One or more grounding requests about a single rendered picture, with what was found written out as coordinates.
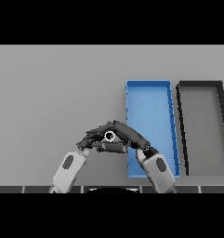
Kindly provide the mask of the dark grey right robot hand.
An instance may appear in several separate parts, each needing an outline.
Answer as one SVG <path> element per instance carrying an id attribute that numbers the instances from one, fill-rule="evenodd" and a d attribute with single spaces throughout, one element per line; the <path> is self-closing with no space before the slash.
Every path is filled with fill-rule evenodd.
<path id="1" fill-rule="evenodd" d="M 158 153 L 150 142 L 141 136 L 138 131 L 117 120 L 87 131 L 87 134 L 95 133 L 104 135 L 108 131 L 112 131 L 124 144 L 130 143 L 132 149 L 141 149 L 146 159 Z"/>

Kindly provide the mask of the dark grey bin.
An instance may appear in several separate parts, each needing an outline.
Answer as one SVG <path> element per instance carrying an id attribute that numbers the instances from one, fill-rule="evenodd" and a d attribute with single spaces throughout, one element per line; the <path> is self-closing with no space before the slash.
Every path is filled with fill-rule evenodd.
<path id="1" fill-rule="evenodd" d="M 222 81 L 179 81 L 178 113 L 187 176 L 224 176 Z"/>

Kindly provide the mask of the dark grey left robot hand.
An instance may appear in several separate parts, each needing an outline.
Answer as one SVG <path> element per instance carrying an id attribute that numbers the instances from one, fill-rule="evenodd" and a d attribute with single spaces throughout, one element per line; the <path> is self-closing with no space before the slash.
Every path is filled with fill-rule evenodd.
<path id="1" fill-rule="evenodd" d="M 94 142 L 102 141 L 107 131 L 112 128 L 112 122 L 108 122 L 106 125 L 99 126 L 95 129 L 86 131 L 86 136 L 76 143 L 76 147 L 83 151 L 85 148 L 91 149 Z"/>

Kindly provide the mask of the blue bin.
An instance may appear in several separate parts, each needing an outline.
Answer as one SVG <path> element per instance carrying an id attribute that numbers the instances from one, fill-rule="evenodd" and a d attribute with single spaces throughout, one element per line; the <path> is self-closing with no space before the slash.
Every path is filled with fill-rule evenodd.
<path id="1" fill-rule="evenodd" d="M 127 80 L 126 124 L 137 130 L 167 161 L 178 178 L 178 141 L 170 80 Z"/>

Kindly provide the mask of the blue pipe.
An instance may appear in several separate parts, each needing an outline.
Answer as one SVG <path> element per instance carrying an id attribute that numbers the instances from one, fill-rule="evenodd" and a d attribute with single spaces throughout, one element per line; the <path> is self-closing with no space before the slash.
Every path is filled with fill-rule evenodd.
<path id="1" fill-rule="evenodd" d="M 115 134 L 112 131 L 107 131 L 104 135 L 104 138 L 108 142 L 115 141 Z"/>

